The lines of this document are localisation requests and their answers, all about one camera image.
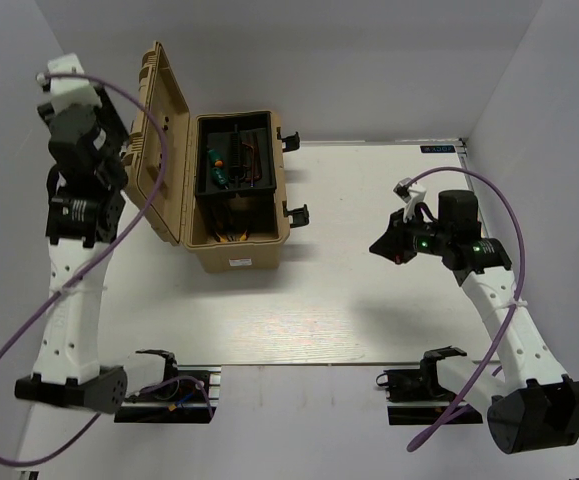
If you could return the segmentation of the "green stubby screwdriver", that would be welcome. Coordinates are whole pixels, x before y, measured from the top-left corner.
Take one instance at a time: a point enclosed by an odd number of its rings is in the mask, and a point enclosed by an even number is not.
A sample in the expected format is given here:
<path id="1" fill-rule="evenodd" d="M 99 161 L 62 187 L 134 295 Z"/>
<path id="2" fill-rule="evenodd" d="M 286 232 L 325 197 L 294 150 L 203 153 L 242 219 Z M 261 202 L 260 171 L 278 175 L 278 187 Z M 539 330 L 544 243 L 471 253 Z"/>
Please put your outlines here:
<path id="1" fill-rule="evenodd" d="M 207 158 L 208 158 L 210 165 L 213 168 L 223 168 L 224 167 L 224 161 L 222 159 L 222 156 L 219 154 L 219 152 L 217 150 L 209 149 L 207 151 Z"/>
<path id="2" fill-rule="evenodd" d="M 220 167 L 213 167 L 211 169 L 211 176 L 214 183 L 221 189 L 229 188 L 229 178 L 224 170 Z"/>

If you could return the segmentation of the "tan plastic toolbox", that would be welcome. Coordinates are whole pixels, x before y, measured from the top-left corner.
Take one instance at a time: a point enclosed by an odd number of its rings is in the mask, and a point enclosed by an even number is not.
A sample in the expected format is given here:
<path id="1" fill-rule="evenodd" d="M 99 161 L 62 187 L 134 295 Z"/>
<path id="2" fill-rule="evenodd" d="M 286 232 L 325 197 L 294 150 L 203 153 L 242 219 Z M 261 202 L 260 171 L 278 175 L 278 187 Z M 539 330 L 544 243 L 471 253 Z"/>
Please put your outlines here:
<path id="1" fill-rule="evenodd" d="M 290 208 L 287 200 L 283 156 L 299 149 L 299 135 L 284 136 L 279 116 L 269 110 L 192 115 L 161 43 L 142 58 L 139 100 L 150 112 L 137 113 L 131 127 L 124 157 L 129 177 L 126 194 L 136 207 L 148 209 L 145 218 L 156 234 L 185 247 L 207 273 L 277 268 L 291 229 L 310 222 L 307 206 Z M 196 198 L 198 119 L 259 111 L 271 113 L 276 192 Z M 248 228 L 250 234 L 246 242 L 218 243 L 215 228 Z"/>

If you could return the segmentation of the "yellow black pliers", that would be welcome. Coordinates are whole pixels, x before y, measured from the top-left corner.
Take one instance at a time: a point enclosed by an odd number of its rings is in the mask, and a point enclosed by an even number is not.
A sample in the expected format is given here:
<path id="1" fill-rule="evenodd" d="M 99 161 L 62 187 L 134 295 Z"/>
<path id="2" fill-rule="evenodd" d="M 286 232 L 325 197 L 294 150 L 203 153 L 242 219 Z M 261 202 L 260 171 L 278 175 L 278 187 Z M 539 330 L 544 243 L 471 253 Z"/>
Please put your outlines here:
<path id="1" fill-rule="evenodd" d="M 243 231 L 224 230 L 215 228 L 213 237 L 218 243 L 246 242 L 249 238 L 249 229 Z"/>

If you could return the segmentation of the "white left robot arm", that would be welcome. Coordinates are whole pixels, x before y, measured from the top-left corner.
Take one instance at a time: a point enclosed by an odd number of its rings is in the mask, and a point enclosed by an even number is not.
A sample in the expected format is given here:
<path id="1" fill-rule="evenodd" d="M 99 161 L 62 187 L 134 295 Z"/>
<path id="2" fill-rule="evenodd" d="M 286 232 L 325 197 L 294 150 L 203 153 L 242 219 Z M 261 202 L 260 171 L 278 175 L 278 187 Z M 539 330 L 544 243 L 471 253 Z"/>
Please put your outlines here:
<path id="1" fill-rule="evenodd" d="M 50 259 L 47 323 L 19 400 L 115 414 L 129 392 L 129 370 L 99 360 L 98 326 L 110 247 L 118 238 L 128 177 L 121 163 L 128 132 L 102 86 L 93 101 L 45 103 L 54 164 L 46 189 L 45 236 Z"/>

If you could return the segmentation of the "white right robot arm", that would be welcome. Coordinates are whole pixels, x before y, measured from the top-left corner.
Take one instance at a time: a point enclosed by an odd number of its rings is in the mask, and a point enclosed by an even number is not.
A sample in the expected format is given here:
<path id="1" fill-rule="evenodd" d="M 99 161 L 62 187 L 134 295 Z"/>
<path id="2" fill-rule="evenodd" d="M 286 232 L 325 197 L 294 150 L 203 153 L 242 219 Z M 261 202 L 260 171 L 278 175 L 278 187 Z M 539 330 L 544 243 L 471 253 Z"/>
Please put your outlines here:
<path id="1" fill-rule="evenodd" d="M 399 186 L 404 208 L 391 214 L 371 253 L 396 265 L 418 254 L 437 256 L 475 306 L 495 344 L 502 374 L 483 373 L 463 401 L 485 420 L 506 454 L 575 444 L 579 439 L 579 380 L 573 380 L 540 335 L 501 244 L 481 234 L 478 200 L 469 190 L 438 195 L 431 216 L 425 190 Z"/>

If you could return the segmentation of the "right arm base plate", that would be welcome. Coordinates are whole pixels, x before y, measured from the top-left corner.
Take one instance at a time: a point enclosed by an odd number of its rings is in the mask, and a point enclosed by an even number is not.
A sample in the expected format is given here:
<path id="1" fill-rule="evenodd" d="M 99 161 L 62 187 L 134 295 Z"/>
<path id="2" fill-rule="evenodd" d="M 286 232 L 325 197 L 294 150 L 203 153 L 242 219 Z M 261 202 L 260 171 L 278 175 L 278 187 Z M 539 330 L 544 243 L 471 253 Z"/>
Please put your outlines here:
<path id="1" fill-rule="evenodd" d="M 386 393 L 390 426 L 431 426 L 455 398 L 442 388 L 430 393 L 418 368 L 384 370 L 376 386 Z"/>

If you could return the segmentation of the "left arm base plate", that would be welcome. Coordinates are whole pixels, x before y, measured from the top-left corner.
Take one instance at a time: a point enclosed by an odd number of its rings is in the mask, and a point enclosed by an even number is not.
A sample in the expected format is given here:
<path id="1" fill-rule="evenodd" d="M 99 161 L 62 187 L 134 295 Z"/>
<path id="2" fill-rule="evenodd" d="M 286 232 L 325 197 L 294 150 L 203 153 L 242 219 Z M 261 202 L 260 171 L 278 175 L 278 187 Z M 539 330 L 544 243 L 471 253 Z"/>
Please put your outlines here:
<path id="1" fill-rule="evenodd" d="M 149 392 L 128 396 L 114 416 L 117 424 L 209 424 L 216 413 L 222 370 L 219 366 L 182 367 L 167 378 L 184 376 Z"/>

